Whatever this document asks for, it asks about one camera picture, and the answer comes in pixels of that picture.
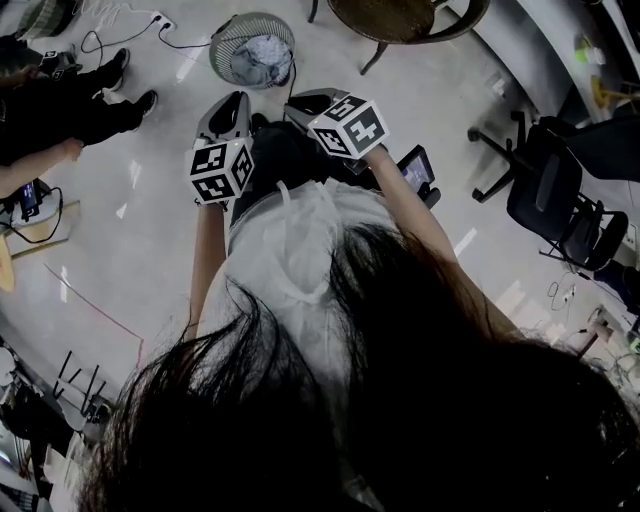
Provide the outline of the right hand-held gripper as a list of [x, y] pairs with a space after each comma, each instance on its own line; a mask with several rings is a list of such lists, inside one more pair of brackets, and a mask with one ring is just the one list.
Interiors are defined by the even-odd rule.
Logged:
[[284, 113], [333, 157], [359, 160], [389, 135], [373, 100], [335, 88], [294, 95]]

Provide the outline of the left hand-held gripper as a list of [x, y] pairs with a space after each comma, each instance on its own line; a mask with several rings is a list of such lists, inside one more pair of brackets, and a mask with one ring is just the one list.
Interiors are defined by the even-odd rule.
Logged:
[[185, 153], [186, 178], [197, 205], [242, 196], [255, 169], [252, 145], [249, 96], [232, 92], [201, 118], [193, 146]]

